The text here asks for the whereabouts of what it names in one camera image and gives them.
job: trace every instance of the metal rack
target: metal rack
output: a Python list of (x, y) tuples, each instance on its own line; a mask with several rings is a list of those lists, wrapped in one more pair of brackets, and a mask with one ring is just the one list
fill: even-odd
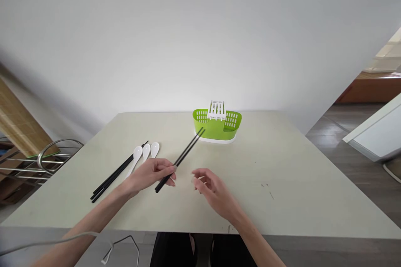
[[(54, 144), (64, 142), (64, 141), (72, 141), (76, 143), (78, 146), (76, 147), (69, 147), (69, 146), (59, 146), (58, 148), (62, 151), (64, 149), (76, 149), (76, 151), (73, 154), (63, 154), (63, 153), (58, 153), (54, 154), (52, 156), (48, 156), (44, 158), (44, 154), (46, 151), (53, 146)], [(55, 141), (53, 143), (50, 143), (47, 145), (38, 155), (37, 158), (35, 159), (13, 159), (13, 157), (20, 153), (19, 150), (16, 152), (12, 153), (9, 155), (7, 158), (4, 158), (3, 160), (0, 161), (0, 174), (11, 178), (16, 181), (23, 181), (24, 184), (30, 185), (30, 186), (41, 186), (43, 185), (47, 180), (49, 180), (53, 174), (55, 174), (68, 160), (73, 157), (82, 147), (84, 146), (83, 143), (81, 143), (78, 140), (74, 139), (62, 139)], [(1, 167), (1, 164), (5, 162), (6, 160), (10, 161), (23, 161), (27, 162), (26, 165), (23, 168), (4, 168)], [(34, 168), (33, 165), (37, 164), (39, 168)], [(50, 168), (44, 166), (43, 164), (50, 164)], [(12, 170), (16, 171), (17, 173), (14, 174), (6, 174), (3, 173), (1, 170)], [(27, 175), (24, 173), (35, 173), (34, 176), (32, 175)]]

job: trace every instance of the green utensil holder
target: green utensil holder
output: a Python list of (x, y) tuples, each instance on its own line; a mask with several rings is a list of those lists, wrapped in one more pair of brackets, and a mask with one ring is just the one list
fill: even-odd
[(192, 113), (195, 124), (195, 133), (202, 127), (205, 133), (200, 138), (201, 141), (229, 144), (234, 142), (237, 130), (241, 124), (242, 115), (235, 111), (225, 111), (224, 119), (208, 118), (208, 109), (197, 109)]

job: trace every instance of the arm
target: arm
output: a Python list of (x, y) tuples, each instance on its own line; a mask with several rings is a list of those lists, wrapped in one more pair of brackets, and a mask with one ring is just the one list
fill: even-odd
[[(141, 190), (151, 186), (169, 174), (172, 174), (172, 176), (166, 184), (175, 186), (173, 181), (173, 179), (176, 179), (174, 171), (175, 167), (166, 159), (148, 159), (94, 207), (63, 238), (75, 236), (82, 232), (100, 233), (124, 204)], [(58, 244), (50, 252), (42, 256), (33, 266), (75, 266), (94, 240), (94, 236), (84, 236)]]
[(228, 191), (224, 182), (206, 168), (196, 169), (192, 173), (195, 176), (193, 179), (195, 190), (199, 190), (210, 206), (237, 229), (256, 265), (285, 267)]

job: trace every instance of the hand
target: hand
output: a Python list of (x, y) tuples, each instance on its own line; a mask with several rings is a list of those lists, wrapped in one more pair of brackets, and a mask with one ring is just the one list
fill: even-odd
[(202, 193), (212, 209), (235, 226), (235, 222), (244, 214), (226, 184), (207, 168), (196, 169), (193, 184), (195, 190)]
[(155, 182), (160, 181), (163, 177), (171, 174), (166, 182), (168, 186), (175, 186), (173, 181), (176, 167), (167, 159), (148, 159), (135, 171), (127, 177), (122, 183), (125, 191), (131, 196), (135, 196), (139, 191), (150, 187)]

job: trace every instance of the left hand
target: left hand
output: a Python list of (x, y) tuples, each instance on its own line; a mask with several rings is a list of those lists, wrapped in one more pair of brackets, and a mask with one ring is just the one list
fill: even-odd
[(150, 187), (163, 177), (171, 174), (166, 185), (175, 186), (175, 182), (173, 181), (173, 179), (177, 179), (175, 170), (176, 167), (167, 159), (148, 159), (136, 168), (135, 171), (123, 181), (122, 185), (125, 187), (126, 192), (132, 197), (138, 194), (139, 191)]

